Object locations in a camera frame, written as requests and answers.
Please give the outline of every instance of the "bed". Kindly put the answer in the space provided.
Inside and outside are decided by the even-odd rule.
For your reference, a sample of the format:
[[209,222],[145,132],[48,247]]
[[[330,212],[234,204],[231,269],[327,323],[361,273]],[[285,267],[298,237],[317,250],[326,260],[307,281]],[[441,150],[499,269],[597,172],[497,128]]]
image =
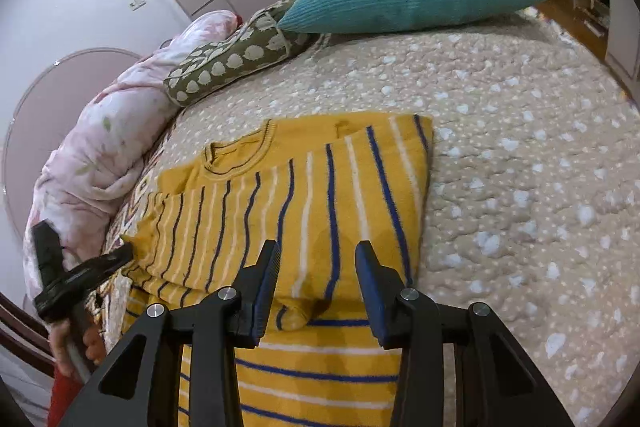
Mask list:
[[[596,426],[640,360],[640,114],[607,69],[534,9],[409,34],[323,35],[182,111],[146,157],[104,245],[133,233],[158,173],[275,116],[433,118],[418,287],[488,302],[576,425]],[[102,288],[108,348],[129,280]],[[446,425],[454,424],[452,356]]]

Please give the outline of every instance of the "wall outlet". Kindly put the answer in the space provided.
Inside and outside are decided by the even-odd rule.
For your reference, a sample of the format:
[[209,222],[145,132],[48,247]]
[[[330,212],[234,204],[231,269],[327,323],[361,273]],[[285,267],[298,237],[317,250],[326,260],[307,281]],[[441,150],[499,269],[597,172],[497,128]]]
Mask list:
[[132,11],[136,11],[138,8],[142,8],[145,4],[145,0],[133,0],[129,3],[129,8],[131,8]]

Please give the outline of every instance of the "white wall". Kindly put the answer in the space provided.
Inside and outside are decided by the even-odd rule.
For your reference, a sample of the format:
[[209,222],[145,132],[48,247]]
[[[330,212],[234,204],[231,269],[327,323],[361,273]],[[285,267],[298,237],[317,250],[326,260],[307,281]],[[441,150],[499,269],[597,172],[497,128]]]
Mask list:
[[[175,0],[146,0],[135,12],[128,6],[131,1],[0,0],[0,139],[20,97],[57,59],[98,46],[146,55],[190,22]],[[21,305],[20,246],[1,209],[0,262],[0,291]]]

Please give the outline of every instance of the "round pink headboard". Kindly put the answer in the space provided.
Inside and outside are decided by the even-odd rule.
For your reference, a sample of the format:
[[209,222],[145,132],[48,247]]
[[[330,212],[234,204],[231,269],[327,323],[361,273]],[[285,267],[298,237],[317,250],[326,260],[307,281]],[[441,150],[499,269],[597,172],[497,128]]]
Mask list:
[[20,240],[33,185],[49,154],[75,126],[82,108],[139,58],[114,48],[74,53],[36,78],[18,103],[4,142],[2,180],[7,214]]

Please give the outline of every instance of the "red fabric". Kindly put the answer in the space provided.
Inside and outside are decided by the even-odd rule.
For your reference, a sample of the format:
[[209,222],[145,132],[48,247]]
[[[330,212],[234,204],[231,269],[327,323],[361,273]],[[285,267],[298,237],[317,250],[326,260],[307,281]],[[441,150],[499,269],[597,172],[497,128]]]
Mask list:
[[81,383],[73,378],[64,377],[56,366],[53,375],[53,389],[51,390],[51,404],[49,406],[47,427],[56,427],[60,423],[66,410],[78,393],[80,393],[81,389]]

